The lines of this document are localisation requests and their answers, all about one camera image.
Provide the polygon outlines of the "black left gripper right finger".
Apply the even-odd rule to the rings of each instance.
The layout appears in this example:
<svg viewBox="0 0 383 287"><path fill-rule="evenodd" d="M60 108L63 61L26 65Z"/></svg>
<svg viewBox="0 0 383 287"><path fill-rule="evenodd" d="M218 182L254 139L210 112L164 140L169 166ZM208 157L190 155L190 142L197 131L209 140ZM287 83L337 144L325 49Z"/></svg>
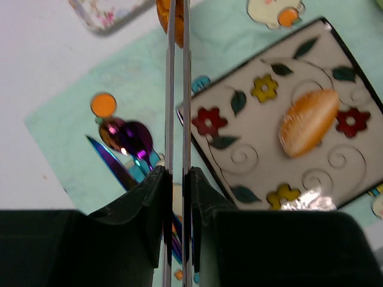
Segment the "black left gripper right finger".
<svg viewBox="0 0 383 287"><path fill-rule="evenodd" d="M239 210L190 171L200 286L381 286L382 271L342 212Z"/></svg>

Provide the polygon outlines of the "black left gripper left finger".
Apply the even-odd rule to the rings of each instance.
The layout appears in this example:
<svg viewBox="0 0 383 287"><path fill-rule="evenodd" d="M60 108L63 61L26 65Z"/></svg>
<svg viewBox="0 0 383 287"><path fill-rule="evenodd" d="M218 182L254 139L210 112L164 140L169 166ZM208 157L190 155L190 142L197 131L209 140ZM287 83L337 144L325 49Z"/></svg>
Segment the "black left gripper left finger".
<svg viewBox="0 0 383 287"><path fill-rule="evenodd" d="M2 286L151 286L159 265L166 173L91 215L3 210Z"/></svg>

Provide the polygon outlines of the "smooth orange oval bread roll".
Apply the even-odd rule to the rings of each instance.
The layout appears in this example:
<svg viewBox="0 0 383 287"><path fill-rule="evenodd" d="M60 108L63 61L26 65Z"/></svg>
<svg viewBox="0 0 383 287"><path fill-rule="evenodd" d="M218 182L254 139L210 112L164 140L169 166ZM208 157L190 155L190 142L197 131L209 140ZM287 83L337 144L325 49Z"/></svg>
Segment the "smooth orange oval bread roll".
<svg viewBox="0 0 383 287"><path fill-rule="evenodd" d="M284 152L295 158L317 146L334 122L339 106L337 92L329 89L310 91L296 100L279 127Z"/></svg>

